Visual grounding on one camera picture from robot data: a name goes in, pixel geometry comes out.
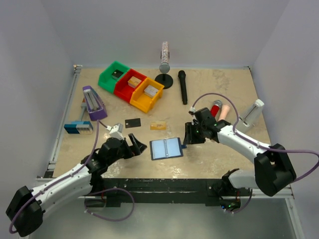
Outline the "gold credit card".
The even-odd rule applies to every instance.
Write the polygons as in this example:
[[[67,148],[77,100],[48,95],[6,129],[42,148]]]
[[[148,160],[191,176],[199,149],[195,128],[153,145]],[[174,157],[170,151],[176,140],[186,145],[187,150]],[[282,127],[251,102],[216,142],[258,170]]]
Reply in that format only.
[[[166,130],[167,124],[165,121],[153,121],[150,124],[150,130]]]

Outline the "black credit card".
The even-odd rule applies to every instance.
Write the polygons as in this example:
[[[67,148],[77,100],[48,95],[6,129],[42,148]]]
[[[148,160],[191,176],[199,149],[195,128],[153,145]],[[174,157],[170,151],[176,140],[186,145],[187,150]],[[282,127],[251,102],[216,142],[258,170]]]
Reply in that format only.
[[[141,119],[126,119],[125,120],[125,128],[134,128],[134,127],[141,127]]]

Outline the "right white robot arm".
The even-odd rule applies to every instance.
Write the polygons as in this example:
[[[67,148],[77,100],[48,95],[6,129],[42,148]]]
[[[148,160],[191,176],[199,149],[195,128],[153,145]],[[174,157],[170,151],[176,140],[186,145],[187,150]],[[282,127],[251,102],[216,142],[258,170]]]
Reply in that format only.
[[[297,177],[292,163],[280,144],[268,145],[234,129],[225,120],[217,121],[208,108],[191,108],[192,121],[185,123],[184,144],[200,144],[210,139],[235,150],[250,160],[252,171],[233,169],[222,176],[222,190],[234,195],[241,188],[260,189],[274,196]]]

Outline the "blue leather card holder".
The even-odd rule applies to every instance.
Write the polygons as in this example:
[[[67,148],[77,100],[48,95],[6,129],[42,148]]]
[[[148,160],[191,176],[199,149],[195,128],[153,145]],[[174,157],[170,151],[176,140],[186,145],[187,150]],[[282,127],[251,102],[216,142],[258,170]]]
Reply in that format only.
[[[152,140],[150,141],[151,160],[183,157],[183,150],[186,148],[179,137]]]

